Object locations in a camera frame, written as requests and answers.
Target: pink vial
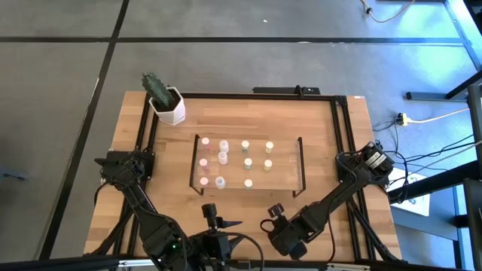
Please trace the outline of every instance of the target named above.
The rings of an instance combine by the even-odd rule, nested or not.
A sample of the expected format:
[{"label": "pink vial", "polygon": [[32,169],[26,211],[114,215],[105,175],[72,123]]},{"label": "pink vial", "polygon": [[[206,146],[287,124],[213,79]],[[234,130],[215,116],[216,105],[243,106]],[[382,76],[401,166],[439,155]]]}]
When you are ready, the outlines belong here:
[{"label": "pink vial", "polygon": [[209,171],[208,160],[206,160],[206,159],[201,159],[201,160],[199,160],[199,165],[203,168],[203,170],[204,170],[205,172],[208,172],[208,171]]},{"label": "pink vial", "polygon": [[204,146],[204,149],[206,150],[210,150],[211,149],[211,145],[209,143],[209,139],[208,138],[203,138],[201,139],[201,143],[203,143],[203,146]]}]

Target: white vial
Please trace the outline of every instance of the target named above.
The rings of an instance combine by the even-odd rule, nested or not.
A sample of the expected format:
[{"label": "white vial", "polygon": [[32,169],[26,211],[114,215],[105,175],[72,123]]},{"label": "white vial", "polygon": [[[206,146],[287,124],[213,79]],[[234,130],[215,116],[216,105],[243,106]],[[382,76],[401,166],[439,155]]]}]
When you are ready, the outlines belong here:
[{"label": "white vial", "polygon": [[199,160],[199,165],[202,166],[204,170],[209,169],[208,160],[206,160],[206,159]]},{"label": "white vial", "polygon": [[226,186],[226,181],[221,176],[216,178],[216,187],[223,189]]},{"label": "white vial", "polygon": [[266,151],[267,154],[271,153],[271,151],[273,150],[273,146],[274,146],[274,144],[272,142],[266,142],[265,151]]},{"label": "white vial", "polygon": [[227,152],[229,151],[229,144],[227,143],[226,140],[221,140],[219,142],[219,151],[223,151],[227,154]]},{"label": "white vial", "polygon": [[273,166],[273,162],[271,162],[271,160],[264,161],[264,170],[266,171],[270,170],[271,166]]},{"label": "white vial", "polygon": [[218,154],[218,162],[221,164],[221,165],[226,165],[227,164],[227,154],[223,151],[221,151],[219,154]]},{"label": "white vial", "polygon": [[202,178],[199,180],[199,183],[200,183],[201,185],[207,185],[207,184],[209,183],[209,180],[208,180],[208,178],[206,178],[206,177],[202,177]]},{"label": "white vial", "polygon": [[241,142],[241,148],[243,149],[244,153],[248,152],[249,141],[243,140],[243,142]]},{"label": "white vial", "polygon": [[244,188],[251,189],[252,187],[253,187],[253,181],[251,181],[250,179],[246,179],[244,181]]},{"label": "white vial", "polygon": [[208,160],[206,159],[199,160],[199,165],[203,168],[204,172],[209,174]]},{"label": "white vial", "polygon": [[204,149],[209,151],[211,149],[211,145],[209,143],[209,139],[208,138],[203,138],[201,139],[201,143],[203,143],[203,146],[204,146]]},{"label": "white vial", "polygon": [[251,165],[253,164],[253,160],[251,158],[244,159],[244,168],[251,169]]}]

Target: wooden table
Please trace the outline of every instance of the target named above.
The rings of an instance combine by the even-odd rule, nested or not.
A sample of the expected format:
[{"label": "wooden table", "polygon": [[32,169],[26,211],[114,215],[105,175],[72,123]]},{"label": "wooden table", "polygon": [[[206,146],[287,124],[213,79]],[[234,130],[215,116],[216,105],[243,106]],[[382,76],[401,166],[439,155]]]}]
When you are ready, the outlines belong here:
[{"label": "wooden table", "polygon": [[[139,128],[144,92],[127,92],[120,110],[112,141],[116,151],[131,151]],[[362,148],[374,135],[365,99],[348,96],[349,113],[356,148]],[[329,102],[282,101],[247,99],[185,99],[186,120],[178,126],[159,123],[154,152],[154,173],[148,181],[147,194],[159,213],[175,218],[187,235],[207,229],[201,205],[215,203],[218,216],[227,221],[243,221],[229,231],[244,233],[261,245],[265,260],[291,260],[280,255],[270,244],[267,234],[259,223],[269,218],[267,209],[278,202],[285,207],[290,218],[297,210],[317,201],[337,185],[334,157],[337,154],[334,124]],[[144,137],[147,144],[152,110]],[[343,146],[348,143],[343,118],[340,117]],[[249,137],[262,140],[293,140],[303,137],[304,164],[307,190],[293,198],[291,191],[284,190],[213,190],[198,195],[188,186],[194,135],[212,139],[239,140]],[[383,243],[396,256],[401,257],[387,196],[376,186],[365,188],[371,226]],[[99,193],[85,252],[97,248],[119,219],[123,202],[122,193],[114,187],[105,187]],[[349,234],[346,206],[331,214],[336,242],[334,261],[351,262],[353,253]],[[127,250],[130,226],[124,233],[121,251]],[[367,257],[363,230],[358,225],[362,257]],[[331,238],[328,227],[307,245],[308,253],[303,260],[324,261],[331,256]],[[138,238],[136,256],[145,256]],[[234,259],[259,260],[258,250],[248,241],[242,241],[233,252]]]}]

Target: white hexagonal pot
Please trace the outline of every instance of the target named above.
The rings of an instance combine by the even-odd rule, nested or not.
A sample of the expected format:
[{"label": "white hexagonal pot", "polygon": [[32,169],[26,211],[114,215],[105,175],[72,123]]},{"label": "white hexagonal pot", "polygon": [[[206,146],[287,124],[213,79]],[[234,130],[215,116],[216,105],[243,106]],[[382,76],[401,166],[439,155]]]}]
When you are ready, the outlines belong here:
[{"label": "white hexagonal pot", "polygon": [[177,125],[184,121],[186,118],[186,107],[184,105],[184,99],[182,98],[181,94],[179,93],[178,89],[175,87],[167,87],[167,90],[171,92],[173,95],[177,95],[179,97],[179,102],[177,106],[172,111],[158,111],[153,104],[153,99],[149,99],[149,104],[152,107],[152,110],[156,113],[159,117],[159,121],[167,123],[169,125]]}]

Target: plastic cap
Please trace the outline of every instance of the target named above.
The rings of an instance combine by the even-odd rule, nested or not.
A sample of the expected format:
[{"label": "plastic cap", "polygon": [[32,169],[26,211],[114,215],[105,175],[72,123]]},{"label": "plastic cap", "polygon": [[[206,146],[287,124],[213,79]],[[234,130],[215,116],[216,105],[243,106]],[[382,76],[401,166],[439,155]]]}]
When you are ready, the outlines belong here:
[{"label": "plastic cap", "polygon": [[207,165],[208,165],[208,160],[206,160],[206,159],[201,159],[201,160],[199,160],[199,164],[200,164],[201,166],[207,166]]},{"label": "plastic cap", "polygon": [[202,184],[202,185],[207,185],[209,183],[209,180],[208,178],[206,177],[202,177],[199,182]]},{"label": "plastic cap", "polygon": [[246,179],[246,181],[244,181],[244,186],[246,186],[246,187],[252,187],[252,186],[253,186],[253,181],[251,181],[250,179]]},{"label": "plastic cap", "polygon": [[226,185],[226,182],[224,181],[224,178],[222,178],[221,176],[216,178],[216,187],[224,188],[225,185]]}]

